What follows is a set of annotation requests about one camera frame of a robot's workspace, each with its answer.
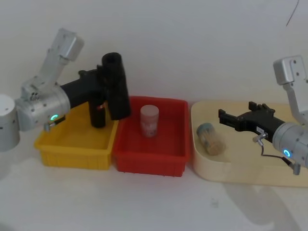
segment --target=white backdrop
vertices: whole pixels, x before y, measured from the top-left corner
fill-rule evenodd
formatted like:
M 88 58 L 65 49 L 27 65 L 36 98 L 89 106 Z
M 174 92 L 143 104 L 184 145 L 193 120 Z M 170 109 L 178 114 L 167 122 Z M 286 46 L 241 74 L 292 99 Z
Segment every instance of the white backdrop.
M 308 2 L 296 0 L 11 0 L 0 7 L 0 92 L 19 97 L 60 27 L 85 47 L 60 83 L 122 54 L 131 95 L 287 102 L 274 60 L 308 65 Z

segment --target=red plastic tray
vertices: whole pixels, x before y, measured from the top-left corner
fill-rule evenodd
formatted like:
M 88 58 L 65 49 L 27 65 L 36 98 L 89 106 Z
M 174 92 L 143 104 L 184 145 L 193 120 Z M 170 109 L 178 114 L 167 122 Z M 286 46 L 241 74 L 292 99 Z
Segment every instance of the red plastic tray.
M 113 154 L 121 172 L 180 177 L 189 160 L 188 104 L 183 100 L 132 96 L 132 115 L 118 125 Z M 159 108 L 158 132 L 143 137 L 140 109 L 147 104 Z

